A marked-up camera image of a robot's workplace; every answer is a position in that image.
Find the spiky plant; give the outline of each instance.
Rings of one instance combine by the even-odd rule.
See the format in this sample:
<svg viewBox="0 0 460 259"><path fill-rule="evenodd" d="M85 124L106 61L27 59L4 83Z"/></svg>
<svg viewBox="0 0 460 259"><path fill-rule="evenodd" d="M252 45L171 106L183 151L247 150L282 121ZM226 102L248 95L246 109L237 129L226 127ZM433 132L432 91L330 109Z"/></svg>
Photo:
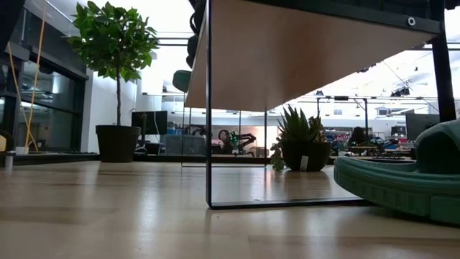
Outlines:
<svg viewBox="0 0 460 259"><path fill-rule="evenodd" d="M282 122L278 120L281 135L276 139L278 143L271 148L271 151L275 151L271 159L276 171L281 171L285 167L281 149L286 142L326 142L320 117L307 119L301 109L299 113L297 108L293 109L291 105L287 106L287 110L283 110L285 115L281 115Z"/></svg>

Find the potted tree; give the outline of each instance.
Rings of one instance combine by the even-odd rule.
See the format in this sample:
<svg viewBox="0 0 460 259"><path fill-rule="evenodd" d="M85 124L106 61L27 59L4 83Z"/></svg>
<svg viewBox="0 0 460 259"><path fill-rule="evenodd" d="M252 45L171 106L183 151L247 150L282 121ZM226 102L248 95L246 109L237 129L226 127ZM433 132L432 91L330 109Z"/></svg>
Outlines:
<svg viewBox="0 0 460 259"><path fill-rule="evenodd" d="M150 52L158 48L156 32L147 26L149 18L143 20L136 9L109 2L101 8L92 1L88 6L77 4L75 18L73 24L80 36L70 37L68 42L98 76L116 80L116 126L96 126L101 161L131 162L140 128L121 125L121 79L140 79L137 70L151 65Z"/></svg>
<svg viewBox="0 0 460 259"><path fill-rule="evenodd" d="M289 106L278 129L281 135L272 147L273 168L281 171L285 165L298 171L303 156L308 156L307 171L320 171L327 164L331 154L331 144L327 143L320 117L307 120L302 110Z"/></svg>

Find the round planter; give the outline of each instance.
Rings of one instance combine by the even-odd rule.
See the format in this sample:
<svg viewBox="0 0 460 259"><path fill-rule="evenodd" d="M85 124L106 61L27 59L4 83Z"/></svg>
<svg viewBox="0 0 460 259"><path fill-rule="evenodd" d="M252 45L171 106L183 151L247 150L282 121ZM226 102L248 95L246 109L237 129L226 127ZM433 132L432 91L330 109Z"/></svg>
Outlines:
<svg viewBox="0 0 460 259"><path fill-rule="evenodd" d="M307 171L321 171L329 160L331 143L286 142L282 156L287 167L299 171L302 156L308 156Z"/></svg>
<svg viewBox="0 0 460 259"><path fill-rule="evenodd" d="M134 157L139 127L98 125L99 157L104 163L130 163Z"/></svg>

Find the tree trunk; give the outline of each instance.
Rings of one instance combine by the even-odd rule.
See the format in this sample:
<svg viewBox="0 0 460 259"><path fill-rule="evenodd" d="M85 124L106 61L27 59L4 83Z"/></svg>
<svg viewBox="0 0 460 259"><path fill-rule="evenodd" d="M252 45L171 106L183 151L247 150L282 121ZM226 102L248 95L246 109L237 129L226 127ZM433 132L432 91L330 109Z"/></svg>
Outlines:
<svg viewBox="0 0 460 259"><path fill-rule="evenodd" d="M121 69L116 68L116 126L121 126L121 80L120 80Z"/></svg>

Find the white wall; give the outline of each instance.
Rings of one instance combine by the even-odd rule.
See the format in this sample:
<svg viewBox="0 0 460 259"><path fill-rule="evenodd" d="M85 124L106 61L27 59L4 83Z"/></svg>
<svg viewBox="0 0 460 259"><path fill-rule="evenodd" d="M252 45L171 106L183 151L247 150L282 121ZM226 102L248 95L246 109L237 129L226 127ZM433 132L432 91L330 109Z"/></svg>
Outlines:
<svg viewBox="0 0 460 259"><path fill-rule="evenodd" d="M83 127L81 136L82 152L99 152L96 125L116 124L116 81L98 77L88 71L90 79L85 87ZM121 84L121 124L131 125L131 110L135 107L137 85L132 82Z"/></svg>

